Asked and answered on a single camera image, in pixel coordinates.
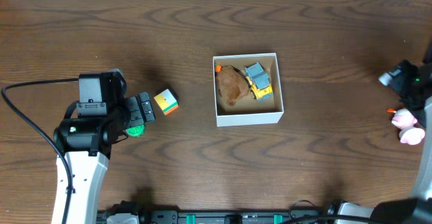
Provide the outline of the green round spinner toy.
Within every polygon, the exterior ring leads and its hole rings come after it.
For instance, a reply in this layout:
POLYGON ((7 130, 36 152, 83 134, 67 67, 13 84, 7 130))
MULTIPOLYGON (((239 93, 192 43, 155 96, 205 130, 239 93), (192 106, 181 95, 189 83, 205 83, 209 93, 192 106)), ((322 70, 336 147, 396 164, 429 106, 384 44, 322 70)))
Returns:
POLYGON ((143 135, 143 133, 145 132, 145 125, 138 125, 138 126, 134 126, 132 128, 129 128, 126 130, 126 133, 131 136, 131 137, 140 137, 141 135, 143 135))

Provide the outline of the multicolour puzzle cube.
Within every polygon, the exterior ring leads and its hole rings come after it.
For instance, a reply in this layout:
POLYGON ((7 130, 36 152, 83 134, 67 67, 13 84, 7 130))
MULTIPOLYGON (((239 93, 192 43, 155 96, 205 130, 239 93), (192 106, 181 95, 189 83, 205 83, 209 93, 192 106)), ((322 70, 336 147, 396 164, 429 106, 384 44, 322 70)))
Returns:
POLYGON ((179 107, 177 99, 169 89, 165 89, 164 91, 157 94, 154 97, 154 100, 164 115, 170 114, 179 107))

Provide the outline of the white pink duck figure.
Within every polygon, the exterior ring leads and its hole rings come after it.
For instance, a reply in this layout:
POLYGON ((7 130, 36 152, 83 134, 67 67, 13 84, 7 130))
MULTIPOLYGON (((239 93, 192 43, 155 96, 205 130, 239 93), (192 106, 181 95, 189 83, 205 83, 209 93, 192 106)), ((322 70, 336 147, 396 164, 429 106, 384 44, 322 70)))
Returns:
POLYGON ((409 110, 389 108, 387 112, 393 114, 391 123, 400 129, 399 139, 402 144, 417 145, 421 143, 425 137, 425 131, 416 127, 418 120, 409 110))

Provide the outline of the brown plush toy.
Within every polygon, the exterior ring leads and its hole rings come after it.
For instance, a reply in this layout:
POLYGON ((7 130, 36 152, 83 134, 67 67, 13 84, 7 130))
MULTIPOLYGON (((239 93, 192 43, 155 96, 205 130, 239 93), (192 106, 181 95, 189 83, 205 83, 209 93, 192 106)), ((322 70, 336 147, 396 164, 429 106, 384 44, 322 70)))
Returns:
POLYGON ((215 81, 218 95, 229 106, 234 106, 249 93, 249 85, 236 68, 231 65, 215 66, 215 81))

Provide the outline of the yellow grey toy truck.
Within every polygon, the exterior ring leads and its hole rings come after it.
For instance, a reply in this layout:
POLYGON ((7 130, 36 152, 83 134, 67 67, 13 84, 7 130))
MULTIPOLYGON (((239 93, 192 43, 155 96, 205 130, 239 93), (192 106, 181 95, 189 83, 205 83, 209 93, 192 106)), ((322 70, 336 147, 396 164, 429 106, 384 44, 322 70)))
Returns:
POLYGON ((250 86, 251 97, 257 101, 264 101, 273 95, 269 74, 257 61, 245 68, 245 76, 250 86))

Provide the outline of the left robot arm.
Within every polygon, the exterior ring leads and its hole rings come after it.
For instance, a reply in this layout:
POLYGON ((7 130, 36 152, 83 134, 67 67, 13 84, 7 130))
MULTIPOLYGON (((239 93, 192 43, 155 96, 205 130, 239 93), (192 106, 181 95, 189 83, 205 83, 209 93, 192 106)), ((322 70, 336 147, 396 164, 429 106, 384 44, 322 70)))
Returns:
POLYGON ((111 147, 141 136, 155 120, 147 92, 126 97, 122 72, 80 74, 78 101, 54 131, 59 148, 57 192, 52 223, 95 223, 111 147))

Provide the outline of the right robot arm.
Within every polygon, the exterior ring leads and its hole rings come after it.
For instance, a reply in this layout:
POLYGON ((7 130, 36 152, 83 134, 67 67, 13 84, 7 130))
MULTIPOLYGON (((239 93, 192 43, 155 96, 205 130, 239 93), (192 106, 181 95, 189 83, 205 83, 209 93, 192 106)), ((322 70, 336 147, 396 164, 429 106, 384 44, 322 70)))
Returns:
POLYGON ((431 222, 431 45, 422 65, 407 60, 379 77, 382 85, 399 96, 400 109, 391 111, 402 144, 422 144, 420 165, 408 198, 382 202, 373 208, 341 201, 324 213, 324 223, 431 222))

